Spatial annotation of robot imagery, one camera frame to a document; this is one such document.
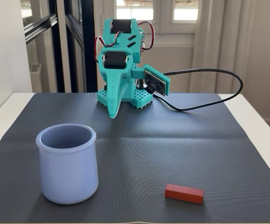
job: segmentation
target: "red block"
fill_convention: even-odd
[[[185,202],[192,202],[196,204],[202,204],[204,190],[195,188],[186,188],[182,186],[176,186],[167,184],[165,188],[165,197],[181,200]]]

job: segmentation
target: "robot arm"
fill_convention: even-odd
[[[112,119],[116,117],[122,101],[142,108],[152,101],[155,91],[163,96],[169,94],[168,77],[149,65],[137,67],[141,52],[146,49],[143,46],[144,36],[135,19],[105,21],[101,39],[104,47],[98,56],[98,66],[107,85],[98,92],[97,98],[108,107]],[[138,88],[137,80],[147,87]]]

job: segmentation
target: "circuit board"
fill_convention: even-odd
[[[159,94],[165,95],[166,84],[148,71],[145,71],[145,82],[147,85],[152,85]]]

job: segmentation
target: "table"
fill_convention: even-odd
[[[33,93],[14,93],[0,108],[0,140],[33,95]],[[225,104],[270,167],[270,127],[243,95],[240,94]]]

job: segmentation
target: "light blue cup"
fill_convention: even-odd
[[[38,134],[42,193],[57,204],[75,204],[98,187],[95,142],[97,134],[85,125],[62,124]]]

